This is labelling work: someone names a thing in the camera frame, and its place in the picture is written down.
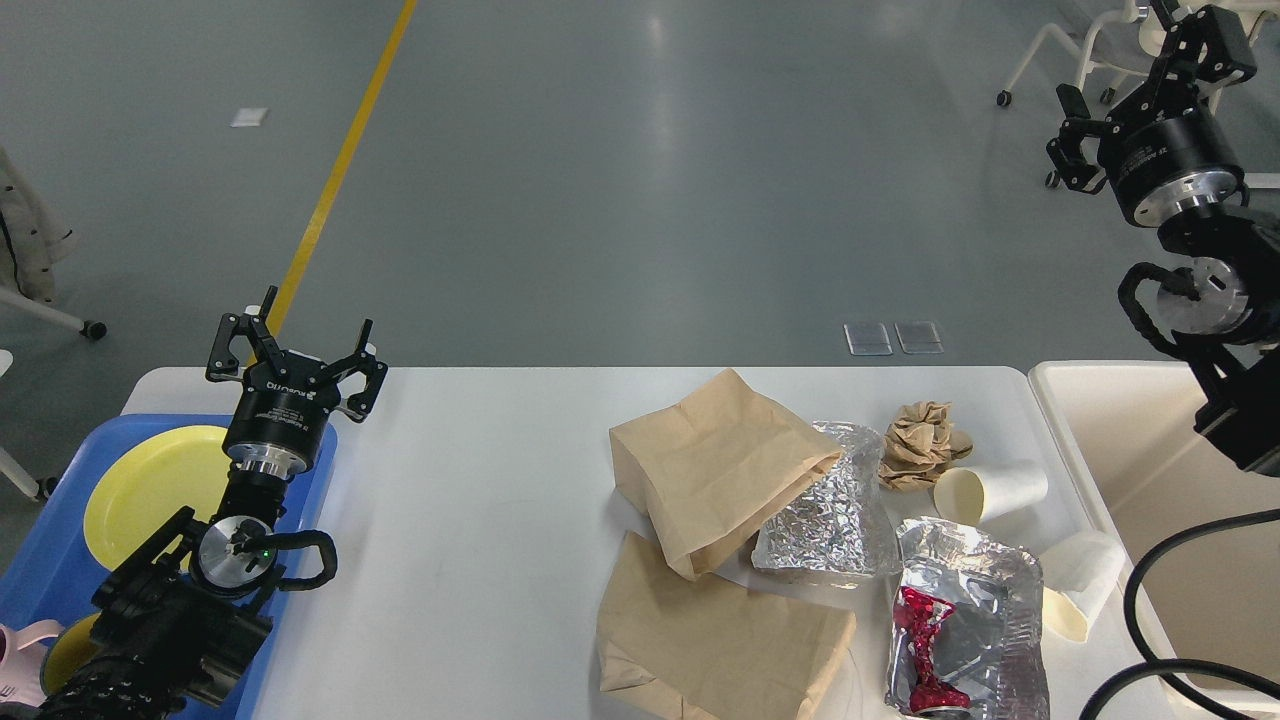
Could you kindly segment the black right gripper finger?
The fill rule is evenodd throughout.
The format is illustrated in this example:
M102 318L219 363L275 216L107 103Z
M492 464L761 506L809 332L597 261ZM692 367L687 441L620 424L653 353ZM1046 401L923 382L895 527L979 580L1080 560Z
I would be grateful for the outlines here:
M1107 138L1116 133L1111 117L1094 119L1083 92L1075 85L1059 85L1055 90L1062 110L1059 135L1046 143L1057 182L1074 192L1097 195L1103 190L1105 169L1085 158L1083 145L1088 138Z
M1219 96L1252 79L1258 64L1240 17L1229 6L1203 1L1149 1L1164 41L1140 85L1143 117L1201 111L1213 117Z

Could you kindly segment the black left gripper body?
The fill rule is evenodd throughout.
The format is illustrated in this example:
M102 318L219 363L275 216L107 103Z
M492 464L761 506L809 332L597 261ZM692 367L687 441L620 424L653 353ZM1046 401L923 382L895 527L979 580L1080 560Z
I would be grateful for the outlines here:
M334 386L306 389L247 378L221 448L241 470L292 480L314 468L339 398Z

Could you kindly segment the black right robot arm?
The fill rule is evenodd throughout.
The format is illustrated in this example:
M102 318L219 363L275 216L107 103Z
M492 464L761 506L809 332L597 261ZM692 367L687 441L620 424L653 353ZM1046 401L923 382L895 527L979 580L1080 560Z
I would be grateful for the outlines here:
M1231 204L1245 172L1202 91L1247 82L1257 65L1234 12L1153 9L1165 38L1146 81L1101 119L1079 88L1060 85L1064 119L1046 151L1066 187L1108 184L1129 224L1190 259L1175 269L1135 264L1117 299L1135 331L1203 389L1196 432L1242 470L1275 477L1277 218Z

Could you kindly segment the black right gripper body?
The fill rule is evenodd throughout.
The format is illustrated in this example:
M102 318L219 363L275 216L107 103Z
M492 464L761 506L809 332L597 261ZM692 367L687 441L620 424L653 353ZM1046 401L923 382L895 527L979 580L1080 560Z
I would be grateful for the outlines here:
M1125 100L1108 114L1098 163L1134 227L1157 228L1188 208L1221 202L1245 173L1219 123L1199 102L1162 109Z

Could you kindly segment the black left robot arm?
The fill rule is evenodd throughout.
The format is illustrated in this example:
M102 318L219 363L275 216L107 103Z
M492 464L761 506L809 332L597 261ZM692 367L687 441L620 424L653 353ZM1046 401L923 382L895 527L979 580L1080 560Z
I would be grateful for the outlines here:
M229 466L215 511L178 507L93 592L95 652L33 708L5 719L166 719L189 701L220 706L273 632L275 593L315 591L337 577L333 538L283 532L285 495L312 470L335 414L361 423L389 372L371 343L325 361L283 348L268 316L278 290L219 322L205 377L241 395L221 451Z

